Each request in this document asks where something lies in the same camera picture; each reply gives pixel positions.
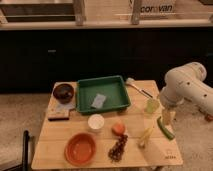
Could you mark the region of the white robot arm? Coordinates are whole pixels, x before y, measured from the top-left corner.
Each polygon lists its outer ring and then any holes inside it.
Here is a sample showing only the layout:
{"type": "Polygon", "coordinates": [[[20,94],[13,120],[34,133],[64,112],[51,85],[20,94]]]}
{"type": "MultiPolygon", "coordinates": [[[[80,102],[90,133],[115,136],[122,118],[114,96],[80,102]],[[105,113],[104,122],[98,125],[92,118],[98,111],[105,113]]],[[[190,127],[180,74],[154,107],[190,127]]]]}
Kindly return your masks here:
{"type": "Polygon", "coordinates": [[[199,62],[175,67],[165,74],[166,85],[159,93],[159,100],[164,107],[164,125],[171,124],[174,108],[185,99],[197,104],[205,112],[206,121],[213,121],[213,88],[204,83],[206,76],[206,68],[199,62]]]}

